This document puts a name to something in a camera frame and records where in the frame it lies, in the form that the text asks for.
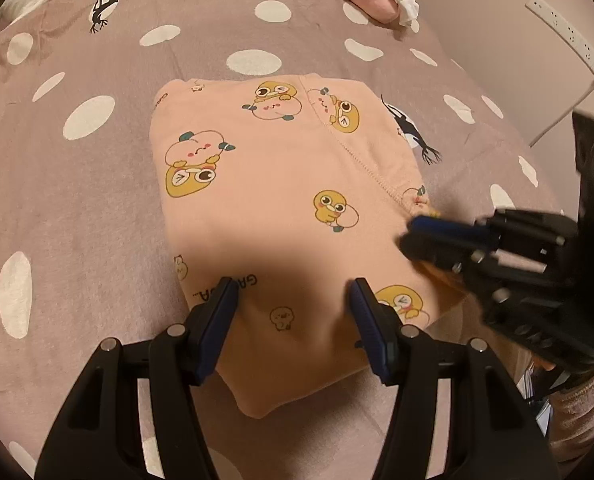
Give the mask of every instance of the person's sleeve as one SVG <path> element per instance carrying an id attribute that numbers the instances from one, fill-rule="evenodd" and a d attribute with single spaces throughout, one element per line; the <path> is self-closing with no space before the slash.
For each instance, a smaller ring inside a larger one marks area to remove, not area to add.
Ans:
<path id="1" fill-rule="evenodd" d="M 594 443 L 594 377 L 570 391 L 549 397 L 553 415 L 550 447 L 565 477 Z"/>

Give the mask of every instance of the electrical socket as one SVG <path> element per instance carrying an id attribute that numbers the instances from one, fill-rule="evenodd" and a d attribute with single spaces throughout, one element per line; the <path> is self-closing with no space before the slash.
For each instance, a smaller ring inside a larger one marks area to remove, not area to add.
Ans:
<path id="1" fill-rule="evenodd" d="M 526 7 L 554 30 L 594 74 L 594 48 L 572 23 L 544 0 L 528 0 Z"/>

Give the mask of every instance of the wall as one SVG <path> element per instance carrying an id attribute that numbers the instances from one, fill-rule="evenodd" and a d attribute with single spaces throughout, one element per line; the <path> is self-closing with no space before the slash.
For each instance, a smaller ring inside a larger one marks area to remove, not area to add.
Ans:
<path id="1" fill-rule="evenodd" d="M 421 17 L 446 52 L 464 67 L 520 130 L 526 141 L 559 117 L 594 76 L 537 16 L 528 0 L 418 0 Z M 592 0 L 546 0 L 594 46 Z M 594 114 L 594 92 L 580 106 Z M 571 118 L 540 140 L 534 152 L 569 216 L 576 216 Z"/>

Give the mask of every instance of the polka dot bedding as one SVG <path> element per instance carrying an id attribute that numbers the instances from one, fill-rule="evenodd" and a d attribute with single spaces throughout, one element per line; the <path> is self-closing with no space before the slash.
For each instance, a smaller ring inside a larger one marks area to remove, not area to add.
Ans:
<path id="1" fill-rule="evenodd" d="M 155 92 L 308 73 L 381 96 L 445 217 L 559 211 L 503 110 L 423 20 L 379 25 L 346 0 L 52 0 L 0 32 L 0 438 L 27 471 L 102 338 L 150 338 L 186 316 L 148 139 Z M 237 192 L 255 200 L 245 182 Z M 525 356 L 475 318 L 456 310 L 431 332 L 484 335 L 520 373 Z M 369 372 L 261 420 L 218 376 L 193 394 L 225 480 L 369 478 L 394 399 Z M 161 476 L 147 405 L 144 383 Z"/>

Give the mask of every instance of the metal screw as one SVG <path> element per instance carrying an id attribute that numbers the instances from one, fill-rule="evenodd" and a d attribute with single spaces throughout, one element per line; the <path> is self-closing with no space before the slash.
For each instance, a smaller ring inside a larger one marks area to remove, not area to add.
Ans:
<path id="1" fill-rule="evenodd" d="M 117 339 L 115 339 L 114 337 L 107 337 L 100 343 L 100 348 L 104 352 L 110 352 L 116 346 L 117 346 Z"/>
<path id="2" fill-rule="evenodd" d="M 414 325 L 404 325 L 401 327 L 401 335 L 412 339 L 419 335 L 419 329 Z"/>
<path id="3" fill-rule="evenodd" d="M 493 300 L 497 303 L 504 303 L 508 298 L 510 298 L 510 290 L 507 288 L 498 288 L 493 292 Z"/>
<path id="4" fill-rule="evenodd" d="M 179 337 L 183 335 L 184 332 L 186 332 L 186 327 L 179 323 L 170 325 L 166 330 L 166 333 L 171 337 Z"/>
<path id="5" fill-rule="evenodd" d="M 473 253 L 470 255 L 470 259 L 476 264 L 483 262 L 485 257 L 486 253 L 484 251 L 480 251 L 479 249 L 473 251 Z"/>
<path id="6" fill-rule="evenodd" d="M 488 348 L 488 343 L 486 343 L 483 339 L 475 337 L 470 342 L 470 346 L 472 346 L 472 348 L 474 348 L 477 352 L 483 352 L 486 348 Z"/>
<path id="7" fill-rule="evenodd" d="M 517 335 L 526 335 L 531 329 L 531 325 L 519 325 L 516 329 L 514 329 L 514 333 Z"/>

